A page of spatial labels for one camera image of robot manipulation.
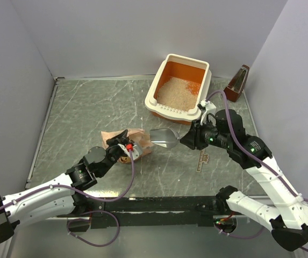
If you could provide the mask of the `peach cat litter bag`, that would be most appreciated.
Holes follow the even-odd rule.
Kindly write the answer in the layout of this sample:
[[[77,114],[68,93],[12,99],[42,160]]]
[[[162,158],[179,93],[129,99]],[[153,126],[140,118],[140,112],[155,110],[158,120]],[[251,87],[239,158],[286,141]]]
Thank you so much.
[[[104,132],[101,131],[103,147],[106,149],[110,144],[120,144],[124,146],[125,154],[118,159],[119,163],[130,163],[128,149],[134,151],[134,161],[148,155],[152,152],[153,144],[150,142],[150,136],[145,130],[139,128],[130,128],[121,131]]]

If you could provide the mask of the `metal litter scoop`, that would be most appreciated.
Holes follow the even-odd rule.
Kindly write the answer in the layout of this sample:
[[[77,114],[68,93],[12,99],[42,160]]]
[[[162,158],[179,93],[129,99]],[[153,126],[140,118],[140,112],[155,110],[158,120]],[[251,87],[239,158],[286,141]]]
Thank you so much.
[[[157,128],[149,132],[151,143],[163,148],[172,149],[180,141],[181,136],[171,128]]]

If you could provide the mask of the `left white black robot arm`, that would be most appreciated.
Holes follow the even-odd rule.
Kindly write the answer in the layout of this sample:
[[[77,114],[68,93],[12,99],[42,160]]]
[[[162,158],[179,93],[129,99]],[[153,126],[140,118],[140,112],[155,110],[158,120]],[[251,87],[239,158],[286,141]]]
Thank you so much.
[[[108,139],[106,148],[91,148],[77,164],[46,183],[11,195],[0,194],[0,243],[37,221],[71,213],[84,215],[88,202],[83,191],[97,184],[97,179],[126,154],[125,146],[130,143],[127,133],[124,130]]]

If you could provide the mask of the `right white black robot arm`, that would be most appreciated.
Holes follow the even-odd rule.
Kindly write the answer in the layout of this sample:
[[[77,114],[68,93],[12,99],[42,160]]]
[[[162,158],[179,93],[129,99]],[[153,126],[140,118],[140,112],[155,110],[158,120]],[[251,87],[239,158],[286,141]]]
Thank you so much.
[[[273,203],[266,206],[237,188],[227,186],[217,194],[217,210],[239,212],[269,230],[274,240],[293,252],[308,243],[308,203],[288,182],[271,150],[259,137],[249,135],[234,110],[220,110],[210,119],[193,120],[181,144],[194,150],[208,146],[225,149],[229,157],[252,176]]]

